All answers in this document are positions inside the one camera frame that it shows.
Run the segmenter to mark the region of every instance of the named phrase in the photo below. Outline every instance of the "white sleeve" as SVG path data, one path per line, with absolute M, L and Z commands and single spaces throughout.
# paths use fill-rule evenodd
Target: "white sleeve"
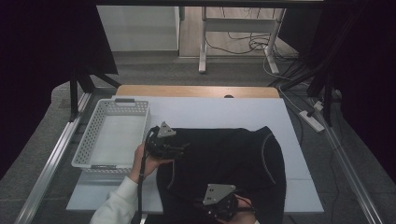
M 137 184 L 125 176 L 119 188 L 93 214 L 91 223 L 131 223 L 136 211 Z

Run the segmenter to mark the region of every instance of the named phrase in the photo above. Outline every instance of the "black curtain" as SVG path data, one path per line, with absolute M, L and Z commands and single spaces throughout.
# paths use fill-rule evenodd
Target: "black curtain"
M 348 11 L 323 10 L 311 62 L 323 58 L 323 43 L 345 22 Z M 389 0 L 367 1 L 331 65 L 334 86 L 343 96 L 345 120 L 396 182 L 396 150 L 391 96 L 396 75 L 396 7 Z
M 44 117 L 52 90 L 74 73 L 117 74 L 88 0 L 0 3 L 1 177 Z

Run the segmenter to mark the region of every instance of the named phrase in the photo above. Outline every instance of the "wrist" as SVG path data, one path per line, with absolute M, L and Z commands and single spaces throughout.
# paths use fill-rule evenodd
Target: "wrist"
M 139 173 L 138 172 L 134 172 L 132 171 L 131 173 L 129 173 L 128 177 L 134 181 L 136 184 L 139 182 Z

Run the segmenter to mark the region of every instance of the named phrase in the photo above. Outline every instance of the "human hand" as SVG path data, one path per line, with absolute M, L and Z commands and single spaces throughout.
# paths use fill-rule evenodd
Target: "human hand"
M 251 200 L 243 198 L 235 194 L 238 200 L 238 207 L 251 207 Z M 252 211 L 237 212 L 236 215 L 230 221 L 224 221 L 218 219 L 219 222 L 223 224 L 253 224 L 256 222 L 256 217 Z
M 136 151 L 134 152 L 134 165 L 132 166 L 131 173 L 129 173 L 129 178 L 132 179 L 135 183 L 139 181 L 139 173 L 140 167 L 142 164 L 142 157 L 144 152 L 145 144 L 141 144 L 137 147 Z M 161 164 L 171 162 L 173 160 L 159 160 L 148 156 L 146 158 L 146 168 L 144 176 L 150 175 L 155 169 L 157 169 Z

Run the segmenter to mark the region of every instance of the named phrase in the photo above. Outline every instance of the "basket handle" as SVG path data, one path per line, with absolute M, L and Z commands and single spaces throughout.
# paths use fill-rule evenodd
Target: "basket handle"
M 117 170 L 116 165 L 92 165 L 93 170 Z
M 116 98 L 114 102 L 118 106 L 135 106 L 134 99 Z

